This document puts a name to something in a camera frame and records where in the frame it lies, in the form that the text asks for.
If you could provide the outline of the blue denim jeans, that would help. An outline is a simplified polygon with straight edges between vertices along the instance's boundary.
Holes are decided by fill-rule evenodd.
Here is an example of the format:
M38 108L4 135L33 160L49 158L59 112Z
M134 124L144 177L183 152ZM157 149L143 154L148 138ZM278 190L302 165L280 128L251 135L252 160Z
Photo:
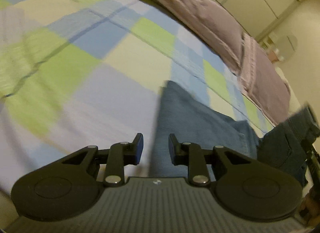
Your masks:
M218 113L168 81L161 96L149 176L187 176L187 167L175 167L171 162L168 139L175 134L179 141L197 143L203 149L228 147L292 175L306 187L307 165L299 155L299 111L260 139L248 121Z

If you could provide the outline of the mauve pillow near headboard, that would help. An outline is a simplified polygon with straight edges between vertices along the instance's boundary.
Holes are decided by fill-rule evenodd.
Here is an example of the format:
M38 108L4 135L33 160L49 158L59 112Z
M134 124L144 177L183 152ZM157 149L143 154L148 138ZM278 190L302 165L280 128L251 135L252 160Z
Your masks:
M273 122L289 114L290 89L276 72L265 51L248 34L243 34L243 56L238 80L247 95Z

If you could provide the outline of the checkered bed sheet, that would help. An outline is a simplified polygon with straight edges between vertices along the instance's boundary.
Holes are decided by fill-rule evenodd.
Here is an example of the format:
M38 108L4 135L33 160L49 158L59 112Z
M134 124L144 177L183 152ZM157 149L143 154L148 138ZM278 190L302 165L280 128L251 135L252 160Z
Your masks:
M1 0L1 190L136 133L142 159L125 172L146 176L168 80L258 136L273 127L220 57L148 0Z

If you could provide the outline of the mauve pillow far side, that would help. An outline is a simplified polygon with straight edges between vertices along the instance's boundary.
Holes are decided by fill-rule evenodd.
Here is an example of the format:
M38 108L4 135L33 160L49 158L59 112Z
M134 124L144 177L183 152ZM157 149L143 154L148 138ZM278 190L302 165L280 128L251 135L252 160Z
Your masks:
M213 0L152 0L198 35L234 73L241 68L242 27Z

